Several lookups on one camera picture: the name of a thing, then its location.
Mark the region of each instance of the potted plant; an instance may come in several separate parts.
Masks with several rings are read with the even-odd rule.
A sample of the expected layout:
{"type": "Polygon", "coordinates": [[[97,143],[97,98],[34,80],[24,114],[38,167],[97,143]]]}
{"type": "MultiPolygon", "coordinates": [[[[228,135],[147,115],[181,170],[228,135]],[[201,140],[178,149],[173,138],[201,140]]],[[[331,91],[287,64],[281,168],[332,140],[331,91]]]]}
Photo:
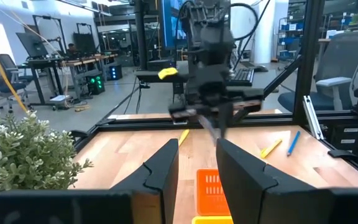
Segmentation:
{"type": "Polygon", "coordinates": [[[17,121],[0,117],[0,191],[11,189],[67,189],[77,173],[92,163],[73,162],[70,133],[49,129],[35,112],[17,121]]]}

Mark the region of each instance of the wooden table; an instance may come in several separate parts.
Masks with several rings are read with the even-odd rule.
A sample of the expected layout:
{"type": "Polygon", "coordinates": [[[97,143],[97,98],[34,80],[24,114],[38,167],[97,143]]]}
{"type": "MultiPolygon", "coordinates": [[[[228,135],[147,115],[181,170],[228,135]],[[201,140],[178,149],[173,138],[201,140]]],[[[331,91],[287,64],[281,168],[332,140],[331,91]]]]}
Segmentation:
{"type": "MultiPolygon", "coordinates": [[[[119,115],[116,119],[157,118],[166,114],[119,115]]],[[[75,157],[86,158],[94,167],[79,174],[76,189],[110,189],[134,172],[169,139],[182,130],[123,131],[98,133],[75,157]]],[[[358,171],[342,159],[333,159],[329,149],[299,126],[228,129],[227,139],[259,158],[263,148],[278,138],[283,142],[264,161],[317,188],[358,187],[358,171]],[[290,157],[287,150],[297,131],[298,144],[290,157]]],[[[198,169],[217,169],[215,147],[207,130],[191,130],[179,148],[179,178],[174,223],[191,223],[197,216],[195,178],[198,169]]]]}

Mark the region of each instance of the orange basket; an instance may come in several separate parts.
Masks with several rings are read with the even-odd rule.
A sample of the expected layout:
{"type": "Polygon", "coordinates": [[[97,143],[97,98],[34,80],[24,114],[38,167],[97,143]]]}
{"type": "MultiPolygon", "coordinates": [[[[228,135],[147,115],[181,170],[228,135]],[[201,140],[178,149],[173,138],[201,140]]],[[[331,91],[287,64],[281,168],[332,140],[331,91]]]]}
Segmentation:
{"type": "Polygon", "coordinates": [[[233,224],[230,216],[224,217],[194,217],[191,224],[233,224]]]}
{"type": "Polygon", "coordinates": [[[201,216],[230,215],[217,169],[197,171],[197,212],[201,216]]]}

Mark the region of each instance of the keyboard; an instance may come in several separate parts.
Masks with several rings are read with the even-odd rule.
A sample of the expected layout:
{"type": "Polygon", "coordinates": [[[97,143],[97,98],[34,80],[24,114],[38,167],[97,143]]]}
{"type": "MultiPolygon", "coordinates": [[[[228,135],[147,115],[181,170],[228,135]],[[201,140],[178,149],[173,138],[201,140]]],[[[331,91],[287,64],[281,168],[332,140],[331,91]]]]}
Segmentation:
{"type": "Polygon", "coordinates": [[[254,69],[238,68],[233,76],[226,80],[227,86],[252,86],[254,80],[254,69]]]}

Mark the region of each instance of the yellow pen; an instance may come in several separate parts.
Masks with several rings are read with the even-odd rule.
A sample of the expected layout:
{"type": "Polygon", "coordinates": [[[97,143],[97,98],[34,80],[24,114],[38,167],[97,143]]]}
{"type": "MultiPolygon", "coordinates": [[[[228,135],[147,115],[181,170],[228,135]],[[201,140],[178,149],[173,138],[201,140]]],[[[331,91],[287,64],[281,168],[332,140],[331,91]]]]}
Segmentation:
{"type": "Polygon", "coordinates": [[[273,151],[273,149],[275,149],[282,141],[283,139],[278,139],[270,147],[267,147],[264,150],[262,150],[262,152],[260,152],[261,158],[265,159],[267,155],[269,155],[273,151]]]}
{"type": "Polygon", "coordinates": [[[190,130],[186,129],[181,133],[180,139],[179,139],[179,146],[185,141],[187,135],[189,135],[189,132],[190,132],[190,130]]]}

